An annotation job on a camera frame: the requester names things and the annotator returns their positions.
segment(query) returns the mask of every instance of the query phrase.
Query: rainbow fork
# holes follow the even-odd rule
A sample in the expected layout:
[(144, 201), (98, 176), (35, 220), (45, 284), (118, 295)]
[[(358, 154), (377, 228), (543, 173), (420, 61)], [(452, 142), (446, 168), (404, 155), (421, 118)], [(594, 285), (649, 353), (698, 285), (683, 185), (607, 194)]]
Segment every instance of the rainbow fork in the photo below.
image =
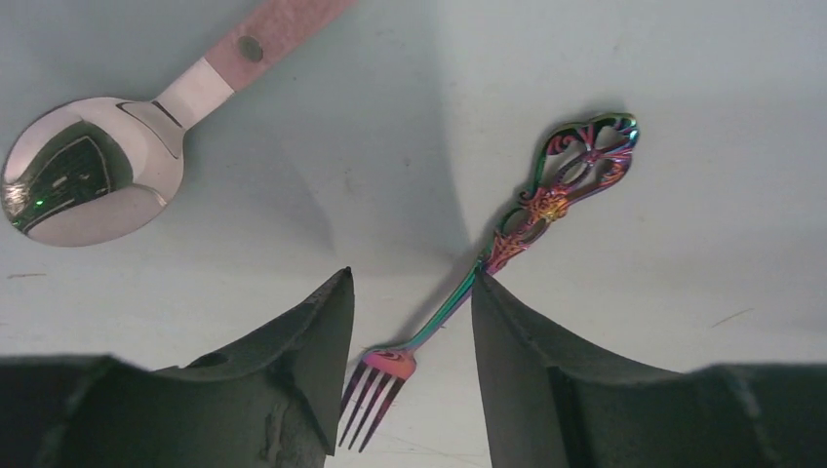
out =
[[(601, 143), (603, 134), (609, 134), (611, 140)], [(339, 440), (340, 446), (361, 412), (362, 417), (348, 445), (349, 449), (353, 449), (376, 403), (390, 385), (359, 446), (359, 452), (365, 449), (402, 386), (414, 375), (414, 353), (469, 297), (476, 272), (484, 270), (494, 274), (501, 270), (511, 258), (539, 239), (552, 222), (565, 216), (571, 205), (618, 183), (631, 167), (632, 152), (639, 135), (635, 117), (619, 113), (603, 114), (588, 122), (566, 124), (551, 134), (539, 152), (529, 188), (518, 195), (516, 206), (494, 229), (491, 243), (480, 253), (468, 274), (433, 317), (407, 342), (376, 346), (362, 356), (341, 399), (340, 417), (343, 418), (351, 397), (367, 373)], [(563, 162), (550, 180), (544, 180), (547, 160), (565, 157), (573, 151), (576, 151), (574, 155)]]

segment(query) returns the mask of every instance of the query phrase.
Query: silver spoon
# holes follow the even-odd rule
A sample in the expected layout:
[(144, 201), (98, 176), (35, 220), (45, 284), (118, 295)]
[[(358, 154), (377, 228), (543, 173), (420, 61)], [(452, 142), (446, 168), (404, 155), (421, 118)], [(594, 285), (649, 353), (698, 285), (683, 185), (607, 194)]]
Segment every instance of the silver spoon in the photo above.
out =
[(153, 101), (94, 97), (44, 115), (6, 161), (6, 217), (60, 247), (141, 228), (180, 187), (184, 133), (355, 2), (265, 0)]

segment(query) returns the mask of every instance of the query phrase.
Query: scratch mark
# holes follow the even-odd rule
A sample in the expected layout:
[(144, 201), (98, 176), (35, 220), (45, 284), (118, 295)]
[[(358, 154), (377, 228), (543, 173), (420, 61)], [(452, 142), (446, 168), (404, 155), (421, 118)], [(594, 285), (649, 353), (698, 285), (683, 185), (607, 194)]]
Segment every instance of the scratch mark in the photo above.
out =
[(734, 314), (730, 315), (729, 317), (726, 317), (725, 319), (723, 319), (721, 322), (718, 322), (717, 324), (715, 324), (715, 325), (713, 325), (712, 327), (710, 327), (710, 328), (709, 328), (709, 330), (714, 329), (714, 328), (715, 328), (715, 327), (717, 327), (718, 325), (725, 324), (726, 322), (728, 322), (728, 321), (730, 321), (730, 320), (734, 319), (735, 317), (738, 317), (738, 316), (744, 315), (744, 314), (746, 314), (747, 312), (752, 312), (753, 310), (755, 310), (755, 307), (750, 307), (749, 309), (744, 309), (744, 310), (742, 310), (742, 311), (740, 311), (740, 312), (735, 312)]
[(6, 277), (7, 280), (14, 280), (16, 278), (34, 278), (36, 276), (46, 276), (46, 273), (14, 273)]
[[(402, 439), (402, 438), (399, 438), (399, 437), (396, 437), (396, 436), (391, 436), (391, 435), (389, 435), (389, 434), (378, 433), (378, 432), (377, 432), (376, 434), (377, 434), (378, 436), (387, 437), (387, 438), (389, 438), (389, 439), (394, 439), (394, 440), (399, 441), (399, 442), (401, 442), (401, 443), (403, 443), (403, 444), (408, 444), (408, 445), (410, 445), (410, 446), (413, 446), (413, 447), (416, 447), (416, 448), (419, 448), (419, 449), (428, 450), (428, 451), (429, 451), (429, 452), (431, 452), (431, 454), (433, 454), (433, 455), (442, 455), (442, 456), (444, 456), (445, 458), (452, 458), (452, 459), (454, 459), (454, 460), (456, 460), (456, 461), (461, 461), (462, 463), (468, 464), (468, 465), (470, 465), (470, 466), (476, 466), (476, 467), (478, 467), (478, 468), (485, 468), (483, 465), (480, 465), (480, 464), (478, 464), (478, 463), (474, 463), (473, 461), (469, 461), (469, 460), (466, 460), (466, 459), (464, 459), (464, 458), (461, 458), (462, 456), (475, 456), (475, 455), (464, 455), (464, 454), (463, 454), (463, 455), (454, 455), (454, 454), (451, 454), (451, 453), (445, 453), (445, 452), (443, 452), (443, 451), (438, 451), (438, 450), (435, 450), (435, 449), (430, 448), (430, 447), (421, 446), (420, 444), (415, 444), (415, 443), (413, 443), (413, 442), (411, 442), (411, 441), (406, 441), (405, 439)], [(425, 455), (425, 454), (427, 454), (427, 453), (421, 453), (421, 452), (406, 452), (406, 454), (410, 454), (410, 455), (414, 455), (414, 454)]]

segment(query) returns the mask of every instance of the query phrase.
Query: white surface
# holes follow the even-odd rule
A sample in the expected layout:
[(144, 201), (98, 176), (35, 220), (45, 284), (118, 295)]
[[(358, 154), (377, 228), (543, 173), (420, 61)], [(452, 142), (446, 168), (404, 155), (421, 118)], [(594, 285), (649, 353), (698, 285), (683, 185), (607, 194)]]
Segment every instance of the white surface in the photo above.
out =
[[(208, 3), (13, 0), (0, 147), (74, 98), (155, 96), (255, 1)], [(0, 226), (0, 352), (182, 365), (351, 265), (355, 355), (461, 276), (545, 129), (627, 110), (629, 176), (500, 281), (656, 366), (824, 361), (825, 21), (820, 0), (362, 0), (193, 129), (138, 233), (60, 250)], [(470, 325), (422, 348), (369, 452), (328, 466), (489, 466)]]

